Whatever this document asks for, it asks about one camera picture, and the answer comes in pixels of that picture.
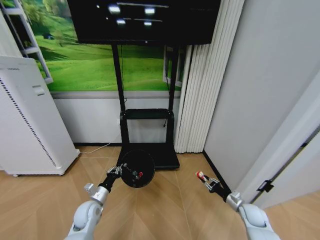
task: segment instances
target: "white curtain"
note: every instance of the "white curtain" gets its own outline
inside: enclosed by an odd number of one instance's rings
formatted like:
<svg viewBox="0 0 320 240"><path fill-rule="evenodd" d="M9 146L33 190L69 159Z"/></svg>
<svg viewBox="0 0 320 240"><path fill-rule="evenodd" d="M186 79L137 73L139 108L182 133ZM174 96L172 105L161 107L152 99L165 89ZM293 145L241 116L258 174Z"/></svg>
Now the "white curtain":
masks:
<svg viewBox="0 0 320 240"><path fill-rule="evenodd" d="M0 10L0 56L22 58L21 52Z"/></svg>
<svg viewBox="0 0 320 240"><path fill-rule="evenodd" d="M174 139L177 153L205 146L244 0L221 0L211 44L188 46Z"/></svg>

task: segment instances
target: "stand base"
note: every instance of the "stand base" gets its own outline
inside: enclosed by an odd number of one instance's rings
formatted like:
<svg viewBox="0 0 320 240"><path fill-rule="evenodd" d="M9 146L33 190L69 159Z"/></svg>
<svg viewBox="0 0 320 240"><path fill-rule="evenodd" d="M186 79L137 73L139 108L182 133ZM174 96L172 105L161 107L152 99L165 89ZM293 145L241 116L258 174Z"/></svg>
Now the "stand base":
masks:
<svg viewBox="0 0 320 240"><path fill-rule="evenodd" d="M127 143L121 149L118 163L131 150L144 150L149 153L154 160L156 170L172 170L180 167L172 143Z"/></svg>

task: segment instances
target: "television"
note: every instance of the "television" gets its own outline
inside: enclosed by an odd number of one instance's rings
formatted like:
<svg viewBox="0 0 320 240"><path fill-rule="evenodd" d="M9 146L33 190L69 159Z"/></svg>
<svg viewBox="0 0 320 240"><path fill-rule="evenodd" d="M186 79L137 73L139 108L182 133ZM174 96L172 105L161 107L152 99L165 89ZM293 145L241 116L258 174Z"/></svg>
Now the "television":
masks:
<svg viewBox="0 0 320 240"><path fill-rule="evenodd" d="M220 0L67 0L84 44L210 44Z"/></svg>

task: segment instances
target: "black metal stand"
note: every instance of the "black metal stand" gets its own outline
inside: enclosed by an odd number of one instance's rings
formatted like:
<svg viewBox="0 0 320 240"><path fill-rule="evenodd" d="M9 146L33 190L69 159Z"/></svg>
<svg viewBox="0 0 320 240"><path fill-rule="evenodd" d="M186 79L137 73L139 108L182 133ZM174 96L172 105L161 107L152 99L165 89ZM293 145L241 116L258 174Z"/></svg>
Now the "black metal stand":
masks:
<svg viewBox="0 0 320 240"><path fill-rule="evenodd" d="M122 149L119 160L131 150L141 149L148 152L154 159L155 169L177 169L180 164L174 149L173 113L176 75L178 67L178 46L173 47L169 105L165 108L127 109L125 105L124 86L122 83L119 53L117 44L112 44L113 63L120 100L120 129ZM167 119L165 143L130 143L127 120L133 119Z"/></svg>

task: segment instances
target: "vent grille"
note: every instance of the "vent grille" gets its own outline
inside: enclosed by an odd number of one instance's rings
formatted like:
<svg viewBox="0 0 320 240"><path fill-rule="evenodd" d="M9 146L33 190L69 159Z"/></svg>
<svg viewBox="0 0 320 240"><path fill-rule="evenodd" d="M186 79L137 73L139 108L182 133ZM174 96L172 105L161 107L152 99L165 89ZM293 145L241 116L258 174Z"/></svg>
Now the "vent grille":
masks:
<svg viewBox="0 0 320 240"><path fill-rule="evenodd" d="M1 77L0 77L0 85L3 87L4 91L6 92L6 94L8 95L8 97L10 98L10 100L12 101L12 103L14 104L15 108L18 110L20 116L22 117L22 119L24 120L24 122L27 124L27 126L29 127L29 129L31 130L32 134L34 135L34 137L36 138L36 140L38 141L38 143L40 144L40 146L42 147L43 151L45 152L45 154L48 156L48 158L50 159L51 163L56 167L56 163L53 161L52 157L50 156L50 154L48 153L47 149L45 148L45 146L43 145L43 143L41 142L40 138L38 137L38 135L36 134L36 131L33 129L33 127L31 126L31 124L29 123L29 121L27 120L27 118L25 117L25 115L23 114L23 112L21 111L20 107L18 106L18 104L16 103L15 99L12 97L11 93L9 92L8 88L6 87L5 83L2 81Z"/></svg>

